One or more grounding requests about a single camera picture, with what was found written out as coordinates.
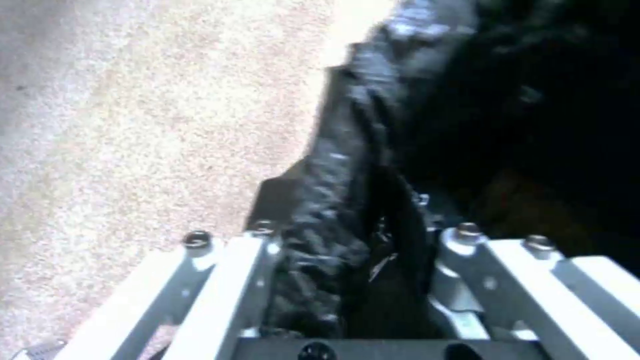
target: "white metal bar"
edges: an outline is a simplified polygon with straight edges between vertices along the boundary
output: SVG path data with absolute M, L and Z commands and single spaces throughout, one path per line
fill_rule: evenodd
M 204 284 L 184 319 L 164 360 L 230 359 L 246 325 L 243 297 L 255 282 L 265 241 L 236 238 Z
M 640 281 L 604 256 L 558 263 L 554 274 L 613 331 L 640 352 Z
M 76 332 L 56 360 L 136 359 L 164 320 L 170 280 L 187 269 L 184 250 L 151 253 Z
M 475 263 L 455 269 L 487 317 L 524 321 L 554 359 L 639 359 L 640 356 L 522 247 L 488 241 Z

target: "screw head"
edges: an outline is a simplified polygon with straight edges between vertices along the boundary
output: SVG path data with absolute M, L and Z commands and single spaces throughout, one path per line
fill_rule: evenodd
M 475 245 L 479 240 L 482 232 L 478 225 L 473 222 L 460 223 L 456 228 L 456 240 L 467 245 Z
M 191 231 L 182 238 L 182 246 L 191 256 L 202 256 L 211 248 L 211 234 L 203 230 Z
M 273 233 L 275 225 L 270 220 L 258 220 L 249 228 L 257 236 L 267 236 Z
M 544 235 L 529 235 L 525 244 L 536 250 L 555 250 L 556 246 Z
M 537 259 L 547 259 L 556 249 L 555 244 L 544 235 L 529 235 L 524 240 L 524 247 Z

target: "metal bar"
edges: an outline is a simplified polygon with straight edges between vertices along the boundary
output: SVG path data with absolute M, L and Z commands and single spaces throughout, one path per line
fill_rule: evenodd
M 432 295 L 427 296 L 427 314 L 445 335 L 454 339 L 490 340 L 484 325 L 473 311 L 451 311 Z
M 640 281 L 603 256 L 562 261 L 556 277 L 640 352 Z
M 171 280 L 193 269 L 184 250 L 152 253 L 76 332 L 56 360 L 137 359 L 166 317 Z
M 448 229 L 441 260 L 460 274 L 485 310 L 487 326 L 523 321 L 558 359 L 638 359 L 639 356 L 578 299 L 520 240 L 467 245 Z
M 220 262 L 202 287 L 184 322 L 164 355 L 164 360 L 227 360 L 249 311 L 243 308 L 245 293 L 255 284 L 255 273 L 264 257 L 266 241 L 236 238 L 230 241 Z

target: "black plastic base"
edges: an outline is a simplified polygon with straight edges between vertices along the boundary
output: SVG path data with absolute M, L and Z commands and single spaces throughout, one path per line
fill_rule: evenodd
M 529 341 L 241 339 L 233 360 L 543 360 Z

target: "black plastic bag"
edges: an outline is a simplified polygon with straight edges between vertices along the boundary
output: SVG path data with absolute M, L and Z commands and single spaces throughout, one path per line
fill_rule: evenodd
M 640 113 L 638 49 L 627 31 L 635 14 L 624 1 L 414 0 L 354 45 L 350 62 L 330 71 L 263 334 L 349 335 L 346 318 L 363 306 L 370 269 L 392 253 L 419 298 L 435 244 L 418 194 L 444 190 L 482 219 L 492 212 L 478 210 L 486 189 L 510 170 L 577 209 L 606 210 L 592 222 L 575 216 L 588 231 L 553 235 L 570 243 L 615 228 L 625 242 L 638 178 L 599 160 L 635 144 L 634 122 L 607 121 Z M 445 222 L 460 219 L 451 214 Z M 496 221 L 482 225 L 513 235 Z M 613 254 L 609 246 L 598 251 Z M 617 259 L 628 265 L 625 253 Z

